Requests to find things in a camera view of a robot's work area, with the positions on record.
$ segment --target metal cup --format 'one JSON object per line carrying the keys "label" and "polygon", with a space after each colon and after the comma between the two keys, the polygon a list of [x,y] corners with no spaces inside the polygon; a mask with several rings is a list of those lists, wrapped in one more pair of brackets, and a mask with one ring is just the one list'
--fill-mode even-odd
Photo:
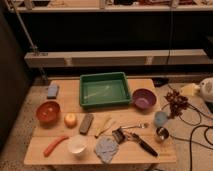
{"label": "metal cup", "polygon": [[158,127],[156,129],[155,140],[158,143],[164,142],[167,138],[169,138],[169,131],[164,127]]}

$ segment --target green tray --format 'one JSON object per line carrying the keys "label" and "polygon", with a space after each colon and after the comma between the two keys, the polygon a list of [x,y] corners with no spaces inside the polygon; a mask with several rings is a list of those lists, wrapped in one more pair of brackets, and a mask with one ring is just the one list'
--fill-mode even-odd
{"label": "green tray", "polygon": [[81,75],[80,105],[84,108],[127,105],[131,95],[123,72]]}

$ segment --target orange bowl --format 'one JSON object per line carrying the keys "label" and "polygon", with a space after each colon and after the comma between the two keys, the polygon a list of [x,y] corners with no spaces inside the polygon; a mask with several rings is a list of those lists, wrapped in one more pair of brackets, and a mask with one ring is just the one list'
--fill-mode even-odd
{"label": "orange bowl", "polygon": [[59,118],[59,113],[59,104],[54,101],[48,101],[38,107],[36,117],[41,123],[53,123]]}

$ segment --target white bowl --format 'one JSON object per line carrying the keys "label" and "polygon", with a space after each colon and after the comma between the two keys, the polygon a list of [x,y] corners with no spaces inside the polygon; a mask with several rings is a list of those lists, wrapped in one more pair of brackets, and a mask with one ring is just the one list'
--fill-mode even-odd
{"label": "white bowl", "polygon": [[75,135],[69,138],[68,151],[76,157],[84,155],[86,150],[86,138],[82,135]]}

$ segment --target bowl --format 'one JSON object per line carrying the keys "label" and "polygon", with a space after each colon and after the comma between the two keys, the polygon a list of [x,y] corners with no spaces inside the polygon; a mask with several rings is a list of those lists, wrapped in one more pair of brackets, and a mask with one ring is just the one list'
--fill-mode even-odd
{"label": "bowl", "polygon": [[132,95],[133,103],[140,109],[149,109],[155,105],[157,98],[155,94],[148,89],[137,89]]}
{"label": "bowl", "polygon": [[38,107],[36,117],[41,123],[53,123],[58,120],[59,113],[59,104],[54,101],[48,101]]}
{"label": "bowl", "polygon": [[87,144],[86,138],[82,135],[75,135],[68,141],[68,151],[75,157],[82,157],[85,153]]}

